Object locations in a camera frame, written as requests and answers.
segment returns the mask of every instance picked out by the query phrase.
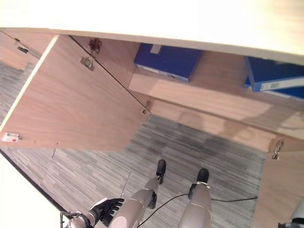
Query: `metal bracket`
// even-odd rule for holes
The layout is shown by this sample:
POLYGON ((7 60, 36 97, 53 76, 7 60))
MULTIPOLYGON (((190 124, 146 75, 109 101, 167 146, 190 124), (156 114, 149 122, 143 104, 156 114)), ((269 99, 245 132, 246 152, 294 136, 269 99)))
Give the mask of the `metal bracket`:
POLYGON ((98 55, 98 53, 100 52, 101 41, 97 38, 91 39, 90 43, 88 44, 88 47, 91 48, 90 57, 81 57, 80 63, 83 64, 90 71, 93 71, 94 70, 94 66, 93 66, 94 55, 95 54, 98 55))
POLYGON ((281 151, 282 147, 284 146, 284 141, 283 140, 279 140, 276 145, 275 145, 275 149, 274 149, 274 155, 271 157, 274 160, 279 160, 280 156, 279 156, 279 152, 281 151))
POLYGON ((97 38, 91 39, 88 47, 91 48, 91 55, 93 55, 94 53, 99 54, 100 47, 101 47, 101 41, 97 38))
POLYGON ((150 113, 150 111, 149 111, 150 107, 151 107, 151 101, 147 101, 146 108, 143 109, 142 113, 143 114, 149 114, 150 113))
POLYGON ((88 68, 90 71, 94 70, 93 66, 93 58, 90 57, 81 57, 80 63, 84 65, 86 68, 88 68))
POLYGON ((23 47, 18 46, 18 50, 22 51, 25 54, 30 54, 33 57, 40 59, 41 58, 41 54, 39 54, 36 50, 34 50, 33 48, 29 47, 28 45, 22 43, 19 39, 15 38, 16 44, 21 44, 23 47))

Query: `wire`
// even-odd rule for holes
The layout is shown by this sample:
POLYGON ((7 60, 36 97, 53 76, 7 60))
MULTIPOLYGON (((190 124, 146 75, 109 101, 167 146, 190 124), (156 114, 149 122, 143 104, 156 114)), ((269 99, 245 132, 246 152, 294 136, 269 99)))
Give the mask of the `wire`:
MULTIPOLYGON (((161 209, 163 206, 165 206, 167 203, 169 203, 171 200, 173 199, 176 199, 178 197, 181 197, 181 196, 187 196, 188 194, 181 194, 181 195, 178 195, 178 196, 175 196, 173 198, 171 198, 170 200, 168 200, 167 202, 165 202, 164 204, 162 204, 160 207, 158 207, 145 221, 143 221, 141 224, 138 225, 138 227, 140 227, 141 225, 143 225, 149 218, 152 217, 152 215, 154 215, 159 209, 161 209)), ((219 202, 224 202, 224 203, 231 203, 231 202, 239 202, 239 201, 246 201, 246 200, 255 200, 257 199, 257 196, 255 197, 251 197, 251 198, 247 198, 247 199, 234 199, 234 200, 219 200, 219 199, 213 199, 211 198, 211 200, 213 201, 219 201, 219 202)))
POLYGON ((248 198, 248 199, 234 199, 234 200, 219 200, 219 199, 212 199, 211 198, 211 200, 213 200, 213 201, 219 201, 219 202, 224 202, 224 203, 231 203, 231 202, 239 202, 239 201, 246 201, 246 200, 255 200, 255 199, 257 199, 257 196, 255 196, 255 197, 251 197, 251 198, 248 198))
POLYGON ((157 208, 145 221, 143 221, 141 224, 139 224, 138 227, 140 227, 142 224, 144 224, 149 218, 151 218, 152 215, 154 215, 159 209, 161 209, 163 206, 165 206, 171 200, 173 200, 175 198, 178 198, 178 197, 181 197, 181 196, 186 196, 186 195, 188 195, 188 194, 182 194, 182 195, 175 196, 175 197, 171 198, 170 200, 168 200, 167 202, 165 202, 163 205, 161 205, 159 208, 157 208))

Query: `open cabinet door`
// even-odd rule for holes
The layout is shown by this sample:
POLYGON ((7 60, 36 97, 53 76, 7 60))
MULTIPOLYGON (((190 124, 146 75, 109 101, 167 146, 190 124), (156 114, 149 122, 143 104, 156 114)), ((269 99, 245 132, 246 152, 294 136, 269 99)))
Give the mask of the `open cabinet door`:
POLYGON ((1 125, 17 146, 118 151, 148 118, 144 107, 69 36, 55 35, 1 125))
POLYGON ((259 190, 254 228, 277 228, 287 223, 297 204, 304 199, 303 151, 280 153, 279 160, 268 154, 259 190))

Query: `gray carpet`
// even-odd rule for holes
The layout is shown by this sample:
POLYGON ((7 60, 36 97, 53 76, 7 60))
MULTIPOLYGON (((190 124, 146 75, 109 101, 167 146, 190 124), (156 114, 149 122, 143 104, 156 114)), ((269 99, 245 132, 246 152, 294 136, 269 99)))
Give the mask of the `gray carpet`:
MULTIPOLYGON (((53 150, 2 149, 66 210, 83 212, 103 197, 131 196, 154 176, 159 159, 167 161, 167 173, 157 207, 187 193, 201 167, 209 169, 212 197, 257 196, 266 158, 263 152, 157 116, 141 127, 124 152, 57 149, 52 158, 53 150)), ((177 228, 188 202, 187 197, 171 201, 142 228, 177 228)), ((213 201, 212 227, 252 227, 255 205, 256 200, 213 201)))
POLYGON ((34 67, 33 64, 28 63, 24 70, 17 70, 0 62, 0 124, 34 67))

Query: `white countertop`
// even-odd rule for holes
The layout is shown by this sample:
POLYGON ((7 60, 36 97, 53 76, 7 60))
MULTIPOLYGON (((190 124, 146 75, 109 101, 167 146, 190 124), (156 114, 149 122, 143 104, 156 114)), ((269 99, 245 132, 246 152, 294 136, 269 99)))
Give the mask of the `white countertop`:
POLYGON ((304 65, 304 0, 2 0, 0 28, 214 50, 304 65))

